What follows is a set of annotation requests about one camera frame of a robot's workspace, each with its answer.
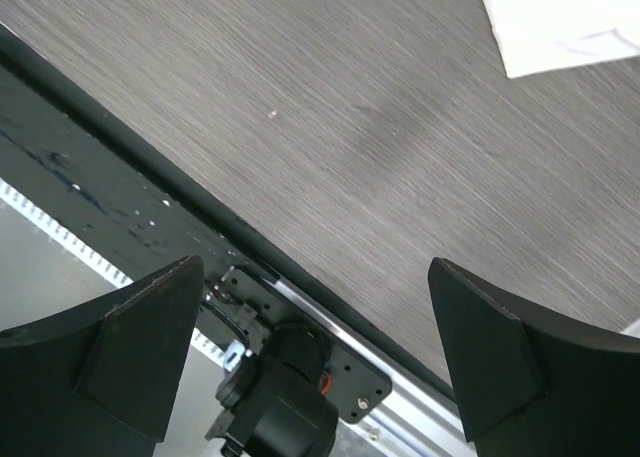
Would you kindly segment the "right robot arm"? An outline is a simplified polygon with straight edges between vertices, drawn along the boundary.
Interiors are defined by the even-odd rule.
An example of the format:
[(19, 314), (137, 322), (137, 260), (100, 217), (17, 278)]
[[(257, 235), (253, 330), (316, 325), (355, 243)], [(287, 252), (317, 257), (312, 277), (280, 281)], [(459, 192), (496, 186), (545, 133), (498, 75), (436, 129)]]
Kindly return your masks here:
[[(635, 456), (639, 341), (552, 311), (443, 259), (428, 283), (465, 438), (480, 456)], [(164, 440), (201, 306), (203, 264), (1, 335), (5, 456), (149, 456)], [(354, 365), (309, 324), (280, 324), (219, 385), (225, 456), (326, 456), (359, 418)]]

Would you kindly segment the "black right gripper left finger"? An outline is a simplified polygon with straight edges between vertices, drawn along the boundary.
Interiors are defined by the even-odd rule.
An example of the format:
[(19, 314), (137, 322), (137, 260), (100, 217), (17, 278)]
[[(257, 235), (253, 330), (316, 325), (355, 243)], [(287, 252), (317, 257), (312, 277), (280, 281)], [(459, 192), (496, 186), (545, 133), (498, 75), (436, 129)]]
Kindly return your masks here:
[(4, 456), (151, 456), (164, 441), (203, 292), (183, 257), (1, 334)]

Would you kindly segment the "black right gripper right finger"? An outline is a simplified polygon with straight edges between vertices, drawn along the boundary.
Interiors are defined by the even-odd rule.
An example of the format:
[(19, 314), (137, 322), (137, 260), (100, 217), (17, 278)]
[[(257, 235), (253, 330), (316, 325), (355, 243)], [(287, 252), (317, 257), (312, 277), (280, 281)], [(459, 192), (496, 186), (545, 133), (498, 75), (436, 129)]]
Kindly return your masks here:
[(480, 456), (636, 456), (639, 341), (443, 258), (428, 284), (467, 441)]

